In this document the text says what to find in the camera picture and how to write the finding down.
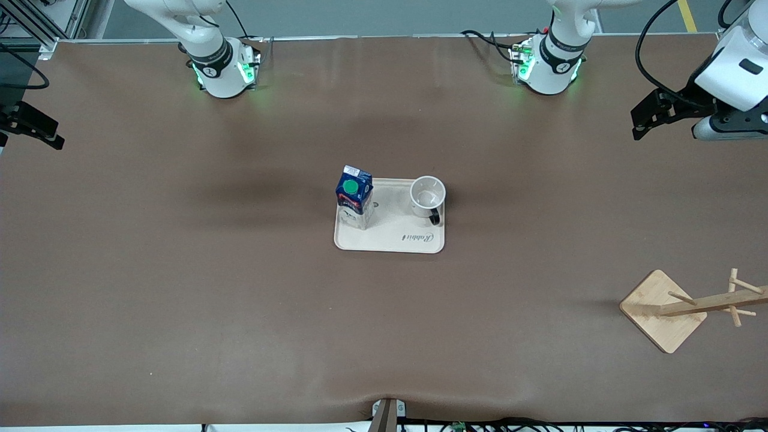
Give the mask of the white smiley mug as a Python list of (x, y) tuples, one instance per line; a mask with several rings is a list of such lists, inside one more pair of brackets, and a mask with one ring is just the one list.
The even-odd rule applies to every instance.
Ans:
[(414, 180), (409, 189), (412, 213), (427, 219), (432, 225), (443, 222), (442, 206), (447, 190), (444, 183), (434, 176), (422, 176)]

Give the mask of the blue milk carton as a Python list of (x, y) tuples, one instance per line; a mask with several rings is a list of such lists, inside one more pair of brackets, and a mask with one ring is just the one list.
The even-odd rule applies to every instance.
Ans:
[(343, 223), (354, 229), (367, 229), (373, 215), (373, 188), (373, 176), (370, 173), (351, 165), (343, 167), (335, 187), (337, 214)]

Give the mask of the wooden cup rack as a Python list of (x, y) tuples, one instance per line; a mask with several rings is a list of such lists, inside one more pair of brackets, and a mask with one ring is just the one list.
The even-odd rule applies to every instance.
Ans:
[(730, 271), (726, 292), (695, 298), (661, 269), (651, 271), (631, 290), (619, 309), (661, 352), (671, 355), (711, 312), (730, 315), (733, 325), (754, 316), (745, 306), (768, 304), (768, 284), (743, 281), (737, 268)]

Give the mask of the cream rabbit print tray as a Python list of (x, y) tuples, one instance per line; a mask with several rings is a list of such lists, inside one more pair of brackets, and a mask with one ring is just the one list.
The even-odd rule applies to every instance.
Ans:
[(346, 251), (436, 254), (445, 245), (445, 204), (438, 207), (440, 224), (417, 216), (410, 199), (411, 179), (374, 178), (373, 210), (367, 228), (346, 223), (342, 210), (335, 217), (334, 243)]

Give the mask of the silver aluminium frame profile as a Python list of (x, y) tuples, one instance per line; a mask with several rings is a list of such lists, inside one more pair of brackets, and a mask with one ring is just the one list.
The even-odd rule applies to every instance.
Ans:
[(0, 0), (0, 42), (50, 56), (58, 42), (74, 40), (94, 0)]

